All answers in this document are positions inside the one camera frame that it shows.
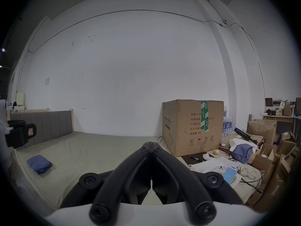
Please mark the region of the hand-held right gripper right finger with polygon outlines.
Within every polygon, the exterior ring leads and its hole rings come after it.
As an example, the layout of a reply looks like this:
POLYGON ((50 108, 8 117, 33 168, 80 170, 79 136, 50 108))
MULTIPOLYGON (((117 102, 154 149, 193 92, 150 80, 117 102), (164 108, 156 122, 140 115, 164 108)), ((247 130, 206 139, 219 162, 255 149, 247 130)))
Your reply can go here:
POLYGON ((191 171, 173 155, 152 143, 152 189, 163 205, 185 202, 194 225, 213 221, 217 209, 213 202, 243 205, 235 190, 218 172, 191 171))

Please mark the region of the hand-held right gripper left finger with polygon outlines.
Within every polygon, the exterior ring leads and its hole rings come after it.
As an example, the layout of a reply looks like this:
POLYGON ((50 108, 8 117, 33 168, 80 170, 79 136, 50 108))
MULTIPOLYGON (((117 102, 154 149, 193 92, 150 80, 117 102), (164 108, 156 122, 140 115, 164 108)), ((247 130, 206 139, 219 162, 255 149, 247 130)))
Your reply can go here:
POLYGON ((146 142, 112 171, 83 174, 60 209, 92 204, 88 216, 96 225, 114 225, 121 203, 141 205, 151 189, 151 152, 146 142))

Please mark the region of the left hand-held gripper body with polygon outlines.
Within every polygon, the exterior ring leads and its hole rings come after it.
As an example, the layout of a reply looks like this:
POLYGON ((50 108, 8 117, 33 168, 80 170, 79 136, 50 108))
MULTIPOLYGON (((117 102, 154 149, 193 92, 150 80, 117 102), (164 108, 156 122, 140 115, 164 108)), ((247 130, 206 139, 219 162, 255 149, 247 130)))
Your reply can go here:
POLYGON ((0 103, 0 124, 1 124, 1 149, 12 147, 17 149, 27 144, 29 139, 37 134, 37 127, 34 123, 26 123, 24 120, 9 120, 6 119, 6 100, 1 100, 0 103))

